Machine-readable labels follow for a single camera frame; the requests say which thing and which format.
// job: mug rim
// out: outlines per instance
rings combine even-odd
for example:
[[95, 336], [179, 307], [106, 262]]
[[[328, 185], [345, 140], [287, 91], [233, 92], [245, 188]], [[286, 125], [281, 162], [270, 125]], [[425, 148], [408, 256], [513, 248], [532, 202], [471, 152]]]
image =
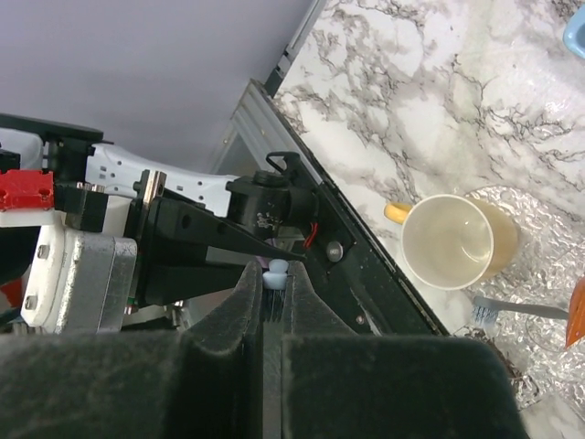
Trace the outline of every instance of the mug rim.
[[[412, 217], [412, 214], [417, 210], [417, 208], [419, 206], [426, 203], [427, 201], [430, 201], [430, 200], [436, 199], [436, 198], [454, 198], [454, 199], [458, 199], [460, 201], [463, 201], [468, 206], [471, 206], [473, 209], [475, 209], [475, 211], [480, 214], [480, 216], [482, 217], [482, 220], [484, 220], [485, 224], [487, 224], [487, 229], [489, 231], [489, 236], [490, 236], [490, 257], [485, 262], [484, 267], [482, 268], [481, 272], [479, 272], [479, 274], [477, 276], [475, 276], [475, 278], [473, 278], [472, 281], [469, 281], [465, 284], [451, 286], [451, 287], [444, 287], [444, 286], [438, 286], [437, 284], [433, 284], [431, 282], [428, 282], [427, 280], [423, 279], [418, 273], [416, 273], [412, 269], [412, 266], [410, 265], [410, 262], [409, 262], [409, 258], [407, 258], [406, 252], [404, 251], [404, 232], [405, 232], [407, 225], [409, 223], [409, 219]], [[477, 281], [479, 281], [484, 276], [487, 269], [489, 268], [490, 263], [492, 263], [492, 259], [494, 258], [494, 245], [495, 245], [494, 244], [494, 231], [492, 230], [492, 225], [488, 221], [487, 217], [469, 199], [467, 199], [466, 197], [462, 197], [460, 195], [438, 194], [438, 195], [432, 195], [430, 197], [426, 197], [426, 198], [422, 199], [421, 201], [419, 201], [417, 204], [415, 204], [412, 207], [412, 210], [409, 212], [409, 215], [406, 217], [406, 219], [404, 220], [404, 223], [402, 224], [402, 230], [400, 232], [400, 248], [402, 250], [402, 257], [404, 258], [404, 262], [407, 264], [410, 271], [417, 277], [417, 279], [419, 279], [424, 284], [426, 284], [432, 288], [436, 288], [438, 290], [443, 290], [443, 291], [462, 290], [463, 288], [467, 288], [468, 286], [471, 286], [471, 285], [475, 284]]]

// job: red wire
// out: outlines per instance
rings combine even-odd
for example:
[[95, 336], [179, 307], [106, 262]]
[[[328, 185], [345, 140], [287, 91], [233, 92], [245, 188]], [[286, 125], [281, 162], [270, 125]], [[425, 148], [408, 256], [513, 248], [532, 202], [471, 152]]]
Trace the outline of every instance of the red wire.
[[309, 247], [311, 247], [311, 244], [313, 244], [314, 237], [316, 236], [318, 230], [319, 230], [319, 224], [317, 224], [316, 222], [312, 222], [311, 223], [311, 234], [309, 236], [307, 236], [307, 239], [304, 240], [304, 243], [303, 243], [303, 247], [305, 249], [308, 249]]

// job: gray wall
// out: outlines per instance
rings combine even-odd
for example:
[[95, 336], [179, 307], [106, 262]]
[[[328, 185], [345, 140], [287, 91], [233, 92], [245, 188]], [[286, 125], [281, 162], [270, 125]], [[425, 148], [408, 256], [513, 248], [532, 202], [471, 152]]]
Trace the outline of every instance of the gray wall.
[[0, 112], [80, 123], [206, 171], [310, 0], [3, 0]]

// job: orange object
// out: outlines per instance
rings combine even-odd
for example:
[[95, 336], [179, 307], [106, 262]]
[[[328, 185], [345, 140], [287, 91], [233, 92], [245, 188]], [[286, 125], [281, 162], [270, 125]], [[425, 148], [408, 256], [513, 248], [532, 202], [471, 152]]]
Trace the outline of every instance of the orange object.
[[16, 279], [0, 286], [0, 291], [6, 296], [10, 306], [18, 307], [22, 305], [22, 279]]
[[565, 348], [570, 347], [583, 336], [585, 336], [585, 277], [577, 282], [573, 295], [570, 297]]

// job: marble countertop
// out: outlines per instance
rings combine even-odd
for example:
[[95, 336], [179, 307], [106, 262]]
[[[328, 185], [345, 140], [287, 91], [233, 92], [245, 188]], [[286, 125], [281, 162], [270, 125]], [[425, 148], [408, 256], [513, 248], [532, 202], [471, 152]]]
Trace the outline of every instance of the marble countertop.
[[330, 0], [275, 97], [453, 333], [469, 298], [414, 279], [384, 206], [505, 185], [583, 222], [585, 60], [562, 44], [580, 4]]

